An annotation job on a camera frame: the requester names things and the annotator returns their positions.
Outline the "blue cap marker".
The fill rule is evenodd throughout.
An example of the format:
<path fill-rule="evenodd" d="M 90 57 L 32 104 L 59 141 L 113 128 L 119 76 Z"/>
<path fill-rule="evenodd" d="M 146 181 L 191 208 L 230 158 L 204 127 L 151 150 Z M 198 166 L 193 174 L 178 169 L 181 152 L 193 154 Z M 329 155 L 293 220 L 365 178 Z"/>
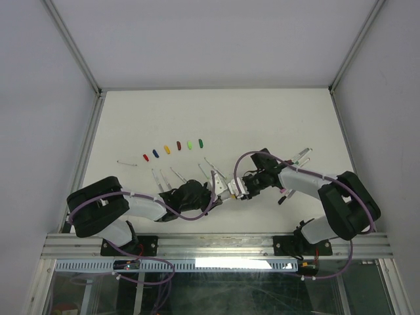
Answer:
<path fill-rule="evenodd" d="M 155 180 L 155 182 L 157 184 L 157 187 L 159 188 L 159 191 L 160 192 L 164 192 L 163 186 L 160 183 L 160 180 L 159 180 L 158 175 L 156 174 L 155 170 L 154 169 L 151 169 L 151 171 L 152 171 L 153 178 L 154 178 L 154 180 Z"/>

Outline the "light green cap marker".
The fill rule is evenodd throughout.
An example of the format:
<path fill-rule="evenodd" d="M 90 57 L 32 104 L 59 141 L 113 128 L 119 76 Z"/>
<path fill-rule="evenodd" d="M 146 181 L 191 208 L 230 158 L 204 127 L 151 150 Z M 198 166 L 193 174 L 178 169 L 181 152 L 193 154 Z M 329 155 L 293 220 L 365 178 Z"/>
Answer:
<path fill-rule="evenodd" d="M 203 168 L 203 166 L 202 166 L 200 163 L 198 163 L 198 167 L 199 167 L 200 171 L 203 173 L 204 177 L 205 177 L 207 180 L 209 180 L 209 179 L 210 179 L 210 177 L 211 177 L 211 175 L 208 175 L 208 174 L 207 174 L 207 172 L 205 171 L 205 169 Z"/>

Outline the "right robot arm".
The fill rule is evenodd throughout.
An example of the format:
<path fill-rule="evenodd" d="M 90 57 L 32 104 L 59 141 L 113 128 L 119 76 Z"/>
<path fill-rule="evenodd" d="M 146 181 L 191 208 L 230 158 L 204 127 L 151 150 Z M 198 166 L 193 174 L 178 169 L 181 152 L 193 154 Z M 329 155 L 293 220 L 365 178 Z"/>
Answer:
<path fill-rule="evenodd" d="M 381 210 L 359 177 L 345 171 L 340 175 L 325 175 L 301 167 L 294 160 L 284 161 L 266 148 L 250 151 L 256 169 L 241 178 L 234 177 L 237 197 L 250 200 L 267 188 L 296 191 L 319 200 L 324 214 L 302 221 L 293 237 L 281 249 L 301 259 L 314 251 L 317 244 L 332 238 L 350 241 L 359 234 L 369 234 Z"/>

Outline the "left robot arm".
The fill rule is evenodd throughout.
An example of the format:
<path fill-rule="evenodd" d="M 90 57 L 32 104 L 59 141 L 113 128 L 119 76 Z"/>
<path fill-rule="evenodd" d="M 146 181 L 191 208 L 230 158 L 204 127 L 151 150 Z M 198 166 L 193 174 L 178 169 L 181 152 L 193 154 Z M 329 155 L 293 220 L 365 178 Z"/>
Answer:
<path fill-rule="evenodd" d="M 137 249 L 138 240 L 133 225 L 122 217 L 141 217 L 152 222 L 177 218 L 196 221 L 222 204 L 215 185 L 216 178 L 205 184 L 188 180 L 178 188 L 149 196 L 125 189 L 115 176 L 106 177 L 66 198 L 68 222 L 77 237 L 98 236 L 114 244 L 120 253 L 130 255 Z"/>

